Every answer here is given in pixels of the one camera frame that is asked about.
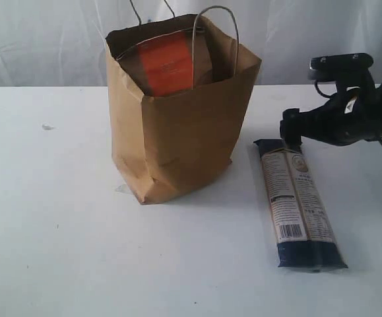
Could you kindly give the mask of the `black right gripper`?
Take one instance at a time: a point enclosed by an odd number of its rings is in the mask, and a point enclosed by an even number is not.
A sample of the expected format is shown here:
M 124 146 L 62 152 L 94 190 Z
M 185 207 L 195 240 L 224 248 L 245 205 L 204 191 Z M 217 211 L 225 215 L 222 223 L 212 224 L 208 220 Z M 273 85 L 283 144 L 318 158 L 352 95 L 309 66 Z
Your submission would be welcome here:
M 351 145 L 362 140 L 359 119 L 346 113 L 356 96 L 334 97 L 323 106 L 307 112 L 290 108 L 282 113 L 280 137 L 288 147 L 300 147 L 302 136 L 330 145 Z

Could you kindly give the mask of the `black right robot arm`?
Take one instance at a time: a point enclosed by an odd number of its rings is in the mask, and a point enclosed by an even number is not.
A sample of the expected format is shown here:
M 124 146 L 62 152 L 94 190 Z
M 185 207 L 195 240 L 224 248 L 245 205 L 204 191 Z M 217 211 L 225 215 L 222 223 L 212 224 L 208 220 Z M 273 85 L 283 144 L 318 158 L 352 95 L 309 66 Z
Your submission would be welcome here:
M 302 112 L 283 112 L 280 137 L 289 146 L 301 145 L 302 137 L 334 146 L 382 138 L 382 84 L 338 89 L 326 103 Z

